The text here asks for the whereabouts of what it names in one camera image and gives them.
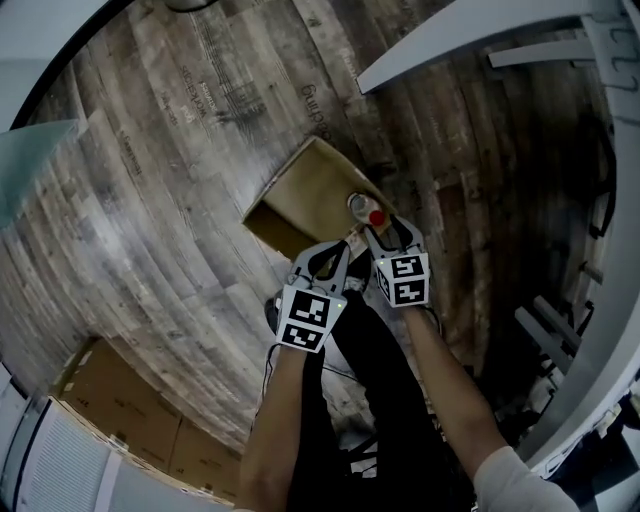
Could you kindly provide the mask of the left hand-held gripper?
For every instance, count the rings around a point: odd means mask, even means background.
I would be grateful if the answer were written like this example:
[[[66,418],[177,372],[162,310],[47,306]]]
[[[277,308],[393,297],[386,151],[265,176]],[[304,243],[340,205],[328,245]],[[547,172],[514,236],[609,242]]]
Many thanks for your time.
[[[277,343],[310,353],[324,347],[346,309],[342,292],[350,256],[345,240],[321,242],[299,253],[282,291]],[[316,279],[333,258],[332,278]]]

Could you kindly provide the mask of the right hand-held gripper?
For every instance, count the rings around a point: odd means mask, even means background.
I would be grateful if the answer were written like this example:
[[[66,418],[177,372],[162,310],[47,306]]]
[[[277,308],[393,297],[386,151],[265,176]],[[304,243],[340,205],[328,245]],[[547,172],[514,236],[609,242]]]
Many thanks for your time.
[[[372,226],[364,226],[378,287],[392,308],[426,306],[430,269],[424,235],[401,216],[391,214],[390,221],[392,249],[383,244]]]

